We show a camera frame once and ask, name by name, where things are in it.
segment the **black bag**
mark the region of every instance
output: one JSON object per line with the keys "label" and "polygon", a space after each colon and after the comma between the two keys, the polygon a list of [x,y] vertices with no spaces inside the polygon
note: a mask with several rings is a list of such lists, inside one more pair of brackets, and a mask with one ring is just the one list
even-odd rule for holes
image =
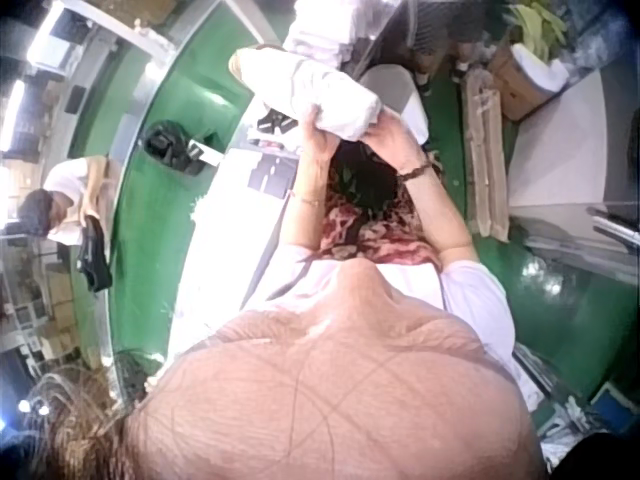
{"label": "black bag", "polygon": [[100,221],[91,215],[85,218],[87,226],[82,229],[82,246],[78,254],[77,269],[87,279],[89,291],[98,293],[110,288],[113,278],[104,254],[104,232]]}
{"label": "black bag", "polygon": [[196,176],[206,163],[200,160],[202,150],[189,148],[191,137],[179,123],[161,120],[151,125],[142,138],[144,151],[172,170]]}

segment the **worker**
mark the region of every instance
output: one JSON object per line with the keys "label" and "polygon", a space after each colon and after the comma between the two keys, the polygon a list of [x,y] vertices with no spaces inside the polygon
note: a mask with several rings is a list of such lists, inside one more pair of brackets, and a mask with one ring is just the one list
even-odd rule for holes
{"label": "worker", "polygon": [[24,233],[69,246],[82,244],[86,216],[100,218],[97,200],[108,164],[98,155],[53,167],[43,188],[29,193],[18,210]]}
{"label": "worker", "polygon": [[362,140],[406,184],[442,272],[314,260],[339,142],[316,115],[302,122],[280,245],[251,307],[176,359],[133,409],[97,413],[87,389],[68,399],[68,383],[36,391],[52,402],[36,462],[50,478],[545,478],[511,374],[504,290],[391,111]]}

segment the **fluorescent light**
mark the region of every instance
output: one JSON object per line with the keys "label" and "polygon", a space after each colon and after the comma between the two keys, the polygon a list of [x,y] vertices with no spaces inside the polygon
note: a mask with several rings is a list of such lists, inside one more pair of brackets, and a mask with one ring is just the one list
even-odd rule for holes
{"label": "fluorescent light", "polygon": [[16,118],[18,117],[22,97],[24,97],[24,82],[18,80],[13,86],[13,90],[11,90],[7,112],[2,124],[2,133],[0,134],[0,151],[2,152],[6,152],[11,148],[13,129],[16,128]]}
{"label": "fluorescent light", "polygon": [[47,18],[45,18],[44,22],[42,22],[40,30],[38,30],[38,33],[36,33],[36,37],[33,39],[33,43],[31,44],[31,47],[29,47],[29,51],[27,52],[27,60],[29,60],[32,65],[35,65],[40,61],[40,56],[42,55],[42,47],[44,47],[45,42],[49,38],[51,30],[53,30],[53,26],[56,24],[63,11],[64,4],[59,0],[54,0]]}
{"label": "fluorescent light", "polygon": [[21,400],[18,404],[18,410],[20,410],[22,413],[30,413],[31,405],[26,400]]}

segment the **wristband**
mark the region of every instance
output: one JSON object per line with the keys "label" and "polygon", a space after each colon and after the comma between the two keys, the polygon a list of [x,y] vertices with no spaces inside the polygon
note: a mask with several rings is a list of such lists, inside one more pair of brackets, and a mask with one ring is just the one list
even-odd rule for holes
{"label": "wristband", "polygon": [[424,173],[432,166],[433,162],[425,157],[425,163],[423,165],[420,165],[418,168],[414,168],[409,173],[398,174],[398,180],[400,180],[402,183],[406,183],[409,180],[413,180],[414,178],[418,178],[419,176],[424,175]]}

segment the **floor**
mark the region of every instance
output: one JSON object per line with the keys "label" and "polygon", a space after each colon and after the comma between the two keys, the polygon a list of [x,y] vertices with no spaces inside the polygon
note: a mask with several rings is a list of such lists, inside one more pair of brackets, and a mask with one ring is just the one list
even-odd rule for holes
{"label": "floor", "polygon": [[[286,31],[287,19],[278,21],[279,30]],[[170,74],[147,124],[169,118],[194,135],[213,129],[219,136],[219,149],[224,149],[250,99],[230,78],[226,62],[233,50],[251,43],[252,38],[226,7],[216,10]],[[127,79],[139,75],[143,67],[135,52],[126,53],[114,66],[111,83],[95,100],[86,130],[77,139],[79,154],[106,150],[116,120],[124,112],[121,97],[126,98],[126,89],[131,88]],[[431,142],[440,151],[445,167],[447,190],[465,212],[460,101],[446,73],[434,79],[425,106]],[[506,125],[504,133],[509,154],[517,128]],[[188,178],[164,169],[144,154],[137,153],[132,159],[114,232],[115,284],[110,312],[117,350],[165,352],[172,305],[192,235],[189,216],[212,175],[205,171]],[[516,228],[509,244],[476,239],[476,246],[483,263],[507,290],[518,340],[549,360],[577,393],[589,397],[609,374],[635,322],[637,292],[599,275],[545,263],[525,249],[519,238]],[[532,264],[535,275],[530,274]],[[549,281],[559,283],[560,290],[550,293]],[[78,313],[86,314],[89,309],[83,301],[78,302]]]}

